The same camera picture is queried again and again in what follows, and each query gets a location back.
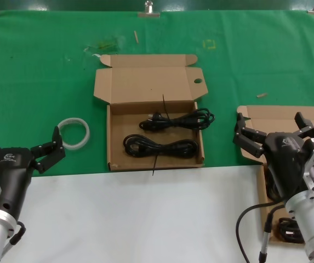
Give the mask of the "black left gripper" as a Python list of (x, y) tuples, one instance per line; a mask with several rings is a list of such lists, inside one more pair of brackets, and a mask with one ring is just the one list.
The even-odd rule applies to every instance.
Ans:
[(18, 219), (34, 169), (43, 174), (64, 157), (58, 126), (55, 126), (50, 142), (30, 150), (21, 147), (0, 148), (0, 210)]

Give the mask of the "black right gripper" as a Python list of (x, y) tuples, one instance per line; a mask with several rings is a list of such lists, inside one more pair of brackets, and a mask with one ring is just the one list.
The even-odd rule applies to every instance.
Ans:
[(302, 149), (305, 138), (314, 138), (314, 125), (297, 112), (294, 118), (298, 130), (294, 133), (266, 133), (246, 127), (246, 120), (237, 114), (233, 143), (259, 158), (263, 154), (278, 189), (279, 196), (290, 199), (306, 193), (303, 180), (307, 153)]

